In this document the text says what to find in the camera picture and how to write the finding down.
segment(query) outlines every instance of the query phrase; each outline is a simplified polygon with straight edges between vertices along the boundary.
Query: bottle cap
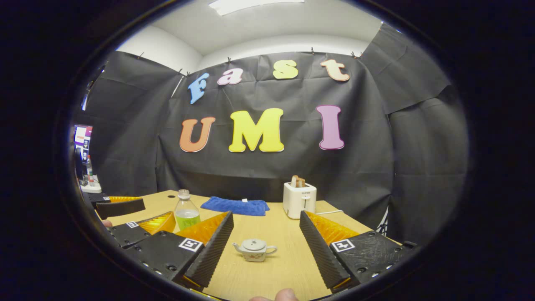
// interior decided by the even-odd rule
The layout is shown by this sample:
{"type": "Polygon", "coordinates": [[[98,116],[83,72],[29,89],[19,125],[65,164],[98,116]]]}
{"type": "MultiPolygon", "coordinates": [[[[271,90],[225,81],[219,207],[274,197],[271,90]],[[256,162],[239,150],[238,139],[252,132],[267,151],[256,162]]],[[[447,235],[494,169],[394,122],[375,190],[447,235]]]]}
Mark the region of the bottle cap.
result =
{"type": "Polygon", "coordinates": [[[179,199],[189,199],[189,190],[187,189],[181,189],[178,191],[178,198],[179,199]]]}

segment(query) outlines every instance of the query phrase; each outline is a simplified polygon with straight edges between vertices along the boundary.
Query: ceiling light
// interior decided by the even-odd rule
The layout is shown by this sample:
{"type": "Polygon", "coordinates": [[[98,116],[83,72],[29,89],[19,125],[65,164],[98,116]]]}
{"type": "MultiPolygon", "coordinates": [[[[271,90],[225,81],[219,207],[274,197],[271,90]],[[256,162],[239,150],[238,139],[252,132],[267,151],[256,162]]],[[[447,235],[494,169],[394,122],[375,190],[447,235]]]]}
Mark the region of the ceiling light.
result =
{"type": "Polygon", "coordinates": [[[220,16],[224,16],[248,7],[273,3],[304,3],[304,0],[216,0],[208,6],[215,9],[220,16]]]}

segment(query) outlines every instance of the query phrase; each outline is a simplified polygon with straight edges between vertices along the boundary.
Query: blue towel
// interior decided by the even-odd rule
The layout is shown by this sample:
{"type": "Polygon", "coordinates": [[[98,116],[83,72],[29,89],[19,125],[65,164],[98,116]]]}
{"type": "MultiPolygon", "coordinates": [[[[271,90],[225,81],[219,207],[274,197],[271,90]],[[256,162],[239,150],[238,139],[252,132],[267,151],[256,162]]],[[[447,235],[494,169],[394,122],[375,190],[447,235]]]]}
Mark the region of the blue towel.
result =
{"type": "Polygon", "coordinates": [[[269,210],[268,205],[263,200],[253,200],[245,203],[241,200],[227,200],[218,197],[211,197],[202,204],[201,208],[220,212],[232,211],[233,214],[254,216],[265,216],[266,210],[269,210]]]}

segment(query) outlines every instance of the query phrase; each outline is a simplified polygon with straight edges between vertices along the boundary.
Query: white teapot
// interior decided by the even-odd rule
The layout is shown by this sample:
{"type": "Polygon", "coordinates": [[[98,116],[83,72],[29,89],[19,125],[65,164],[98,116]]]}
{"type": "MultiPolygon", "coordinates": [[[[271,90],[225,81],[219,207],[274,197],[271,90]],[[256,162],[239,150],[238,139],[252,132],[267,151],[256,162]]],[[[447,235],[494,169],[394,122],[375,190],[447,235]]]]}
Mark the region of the white teapot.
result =
{"type": "Polygon", "coordinates": [[[276,246],[266,246],[266,242],[261,239],[246,239],[238,246],[237,243],[232,243],[236,251],[243,254],[247,261],[264,261],[266,255],[273,254],[277,251],[276,246]]]}

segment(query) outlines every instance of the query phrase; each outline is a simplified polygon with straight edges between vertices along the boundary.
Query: teapot handle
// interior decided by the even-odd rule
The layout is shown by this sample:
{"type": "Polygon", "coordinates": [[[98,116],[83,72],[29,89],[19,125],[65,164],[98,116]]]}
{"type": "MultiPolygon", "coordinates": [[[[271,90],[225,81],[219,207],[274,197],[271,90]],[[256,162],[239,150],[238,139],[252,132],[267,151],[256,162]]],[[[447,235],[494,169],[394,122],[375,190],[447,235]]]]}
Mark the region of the teapot handle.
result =
{"type": "Polygon", "coordinates": [[[266,250],[267,249],[275,249],[274,251],[271,251],[271,252],[266,252],[266,255],[270,255],[270,254],[273,254],[277,251],[277,246],[267,246],[266,250]]]}

